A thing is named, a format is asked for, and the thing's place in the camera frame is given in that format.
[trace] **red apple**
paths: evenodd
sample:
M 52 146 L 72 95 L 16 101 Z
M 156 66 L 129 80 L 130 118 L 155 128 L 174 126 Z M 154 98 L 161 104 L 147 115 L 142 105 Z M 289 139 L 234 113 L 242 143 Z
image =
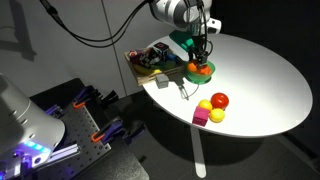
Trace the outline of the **red apple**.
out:
M 216 93 L 211 97 L 211 104 L 213 108 L 220 108 L 225 110 L 229 105 L 229 98 L 223 93 Z

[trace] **yellow lemon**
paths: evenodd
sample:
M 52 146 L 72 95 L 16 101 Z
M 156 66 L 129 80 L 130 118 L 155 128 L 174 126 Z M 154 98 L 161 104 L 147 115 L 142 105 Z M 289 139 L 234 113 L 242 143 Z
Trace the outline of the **yellow lemon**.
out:
M 204 108 L 204 109 L 208 109 L 208 110 L 212 110 L 212 104 L 209 100 L 203 99 L 199 102 L 198 104 L 199 107 Z
M 212 111 L 210 111 L 209 119 L 212 122 L 219 123 L 224 119 L 224 116 L 225 116 L 225 114 L 222 109 L 215 108 Z

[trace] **table leg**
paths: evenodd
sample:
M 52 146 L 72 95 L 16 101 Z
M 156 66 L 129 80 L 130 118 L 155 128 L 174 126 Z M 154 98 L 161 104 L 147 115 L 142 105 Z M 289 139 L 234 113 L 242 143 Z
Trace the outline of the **table leg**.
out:
M 200 178 L 204 178 L 207 175 L 206 165 L 204 163 L 202 145 L 199 130 L 193 126 L 190 126 L 193 155 L 196 166 L 196 173 Z

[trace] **oval white table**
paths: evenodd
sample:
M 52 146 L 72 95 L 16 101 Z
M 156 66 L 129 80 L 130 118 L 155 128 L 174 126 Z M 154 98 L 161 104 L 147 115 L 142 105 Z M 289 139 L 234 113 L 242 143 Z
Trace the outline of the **oval white table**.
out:
M 296 127 L 312 107 L 307 81 L 281 56 L 234 36 L 213 34 L 208 39 L 213 43 L 208 61 L 216 66 L 208 83 L 198 86 L 180 75 L 182 85 L 170 77 L 167 88 L 158 89 L 155 82 L 143 85 L 161 108 L 190 125 L 196 172 L 201 178 L 206 176 L 206 169 L 198 129 L 233 137 L 265 137 Z M 169 36 L 149 47 L 157 42 L 169 45 L 183 60 L 188 60 L 188 54 Z M 205 127 L 192 124 L 199 101 L 210 100 L 217 92 L 225 93 L 230 100 L 225 119 L 221 123 L 208 120 Z

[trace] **pink cube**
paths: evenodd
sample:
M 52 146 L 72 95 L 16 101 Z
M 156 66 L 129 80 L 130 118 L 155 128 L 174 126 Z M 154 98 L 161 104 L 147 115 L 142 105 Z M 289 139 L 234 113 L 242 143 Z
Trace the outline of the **pink cube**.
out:
M 192 124 L 205 126 L 207 124 L 209 114 L 210 110 L 197 106 L 193 114 Z

